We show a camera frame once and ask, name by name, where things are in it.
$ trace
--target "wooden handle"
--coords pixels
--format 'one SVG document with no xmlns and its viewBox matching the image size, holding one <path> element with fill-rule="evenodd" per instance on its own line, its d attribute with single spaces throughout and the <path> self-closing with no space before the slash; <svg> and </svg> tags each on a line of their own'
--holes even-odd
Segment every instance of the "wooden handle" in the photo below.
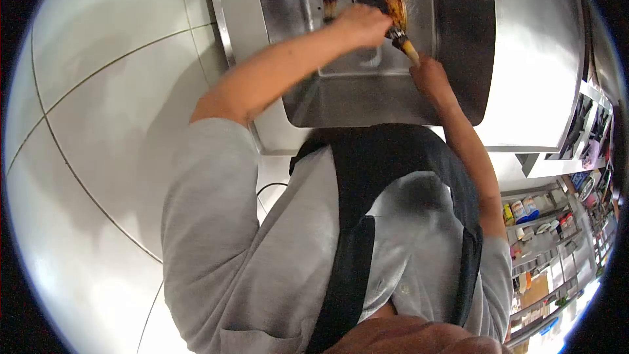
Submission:
<svg viewBox="0 0 629 354">
<path fill-rule="evenodd" d="M 410 41 L 406 40 L 402 44 L 402 51 L 406 54 L 406 56 L 411 59 L 413 65 L 419 67 L 421 66 L 421 59 L 424 57 L 424 52 L 417 52 L 413 44 Z"/>
</svg>

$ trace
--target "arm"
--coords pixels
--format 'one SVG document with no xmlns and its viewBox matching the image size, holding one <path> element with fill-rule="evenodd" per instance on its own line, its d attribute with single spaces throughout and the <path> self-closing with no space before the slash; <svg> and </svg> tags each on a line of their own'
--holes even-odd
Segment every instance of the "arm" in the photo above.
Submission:
<svg viewBox="0 0 629 354">
<path fill-rule="evenodd" d="M 269 46 L 201 97 L 190 122 L 219 117 L 246 126 L 318 67 L 359 47 L 381 45 L 391 22 L 378 9 L 354 5 L 326 28 Z"/>
<path fill-rule="evenodd" d="M 472 124 L 459 106 L 444 67 L 428 56 L 419 67 L 411 67 L 415 85 L 429 98 L 444 126 L 445 138 L 461 159 L 476 185 L 479 197 L 480 225 L 484 235 L 507 239 L 503 223 L 500 190 L 489 155 Z"/>
</svg>

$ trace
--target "stainless steel counter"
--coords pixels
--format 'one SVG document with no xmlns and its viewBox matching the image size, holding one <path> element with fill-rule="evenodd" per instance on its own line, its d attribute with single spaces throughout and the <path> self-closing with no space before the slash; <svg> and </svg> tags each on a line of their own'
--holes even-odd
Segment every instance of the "stainless steel counter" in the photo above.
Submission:
<svg viewBox="0 0 629 354">
<path fill-rule="evenodd" d="M 490 151 L 557 152 L 572 117 L 584 60 L 580 1 L 494 1 L 491 87 L 476 130 Z M 231 65 L 269 44 L 260 0 L 213 0 L 213 6 Z M 251 130 L 261 153 L 295 154 L 311 129 L 295 127 L 278 100 Z"/>
</svg>

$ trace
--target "person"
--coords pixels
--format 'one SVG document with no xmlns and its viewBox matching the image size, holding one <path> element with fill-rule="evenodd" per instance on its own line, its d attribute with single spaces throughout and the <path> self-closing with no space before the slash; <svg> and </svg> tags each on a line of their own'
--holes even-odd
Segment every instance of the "person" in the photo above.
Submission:
<svg viewBox="0 0 629 354">
<path fill-rule="evenodd" d="M 199 99 L 162 217 L 165 301 L 189 350 L 506 351 L 513 286 L 498 181 L 435 59 L 410 73 L 447 143 L 405 124 L 319 132 L 258 224 L 247 125 L 317 68 L 380 46 L 391 24 L 353 5 Z"/>
</svg>

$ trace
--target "spice container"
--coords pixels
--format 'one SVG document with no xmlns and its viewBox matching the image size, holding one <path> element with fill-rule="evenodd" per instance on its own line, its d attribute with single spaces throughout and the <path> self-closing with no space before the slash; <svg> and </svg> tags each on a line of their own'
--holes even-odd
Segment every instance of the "spice container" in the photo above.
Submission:
<svg viewBox="0 0 629 354">
<path fill-rule="evenodd" d="M 522 224 L 528 221 L 528 214 L 524 210 L 524 205 L 522 205 L 522 201 L 515 201 L 511 205 L 511 211 L 513 212 L 515 224 Z"/>
<path fill-rule="evenodd" d="M 522 205 L 529 220 L 536 219 L 540 215 L 540 210 L 535 205 L 535 202 L 533 201 L 533 198 L 531 196 L 523 199 Z"/>
<path fill-rule="evenodd" d="M 515 225 L 515 219 L 513 218 L 513 213 L 511 212 L 511 207 L 509 204 L 503 205 L 503 217 L 505 218 L 506 226 Z"/>
</svg>

